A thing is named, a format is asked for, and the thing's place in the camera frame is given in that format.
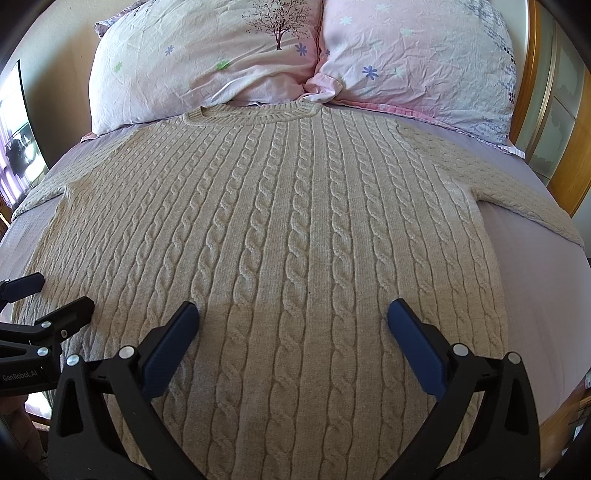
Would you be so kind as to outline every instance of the cable knit pattern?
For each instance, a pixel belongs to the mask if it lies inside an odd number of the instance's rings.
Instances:
[[[64,355],[94,360],[195,302],[198,338],[154,408],[209,479],[379,479],[432,405],[386,327],[396,298],[450,342],[505,353],[477,200],[581,243],[551,199],[453,144],[307,102],[200,109],[81,165],[15,214],[62,195],[27,269],[45,275],[43,292],[17,303],[14,321],[88,295],[93,321]]]

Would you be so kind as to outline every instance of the blue gripper pad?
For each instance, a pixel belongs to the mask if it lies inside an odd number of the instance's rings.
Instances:
[[[164,394],[187,348],[197,335],[199,311],[192,303],[185,302],[170,322],[160,328],[166,328],[167,331],[142,369],[142,396],[146,400]]]
[[[45,277],[34,273],[23,278],[11,280],[4,286],[2,298],[8,303],[14,303],[35,293],[39,293],[45,284]]]
[[[445,364],[421,330],[422,322],[404,300],[388,309],[388,327],[417,376],[421,388],[439,401],[447,389]]]

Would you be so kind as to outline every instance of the ribbed neckline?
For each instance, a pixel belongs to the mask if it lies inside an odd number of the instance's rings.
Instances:
[[[262,125],[315,116],[321,108],[320,103],[306,100],[279,105],[247,107],[216,105],[210,108],[197,108],[185,113],[183,120],[189,125]]]

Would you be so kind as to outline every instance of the bed sheet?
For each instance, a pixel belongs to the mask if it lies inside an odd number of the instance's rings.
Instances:
[[[401,120],[453,141],[533,190],[550,195],[520,158],[458,132]],[[76,145],[49,175],[82,161],[91,151],[134,128],[140,127],[127,127]],[[59,198],[50,200],[14,222],[0,243],[0,278],[16,278],[24,272],[58,203]],[[591,269],[578,245],[502,207],[485,202],[480,202],[479,207],[501,271],[509,344],[524,359],[542,422],[591,367]],[[0,321],[9,321],[10,315],[8,307],[0,314]]]

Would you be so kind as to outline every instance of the silver bolt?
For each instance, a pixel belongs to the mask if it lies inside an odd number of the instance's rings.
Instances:
[[[76,365],[78,362],[80,361],[80,357],[78,355],[76,355],[74,353],[74,355],[70,355],[67,359],[66,359],[66,363],[68,365],[70,365],[70,367],[73,367],[74,365]]]
[[[453,353],[455,353],[457,356],[466,356],[469,352],[470,350],[468,350],[468,347],[463,343],[456,343],[453,346]]]
[[[509,359],[509,362],[514,365],[519,365],[521,363],[521,356],[518,353],[510,352],[509,355],[507,355],[507,358]]]
[[[119,350],[119,356],[123,359],[131,358],[135,353],[135,348],[132,346],[124,346],[121,350]]]

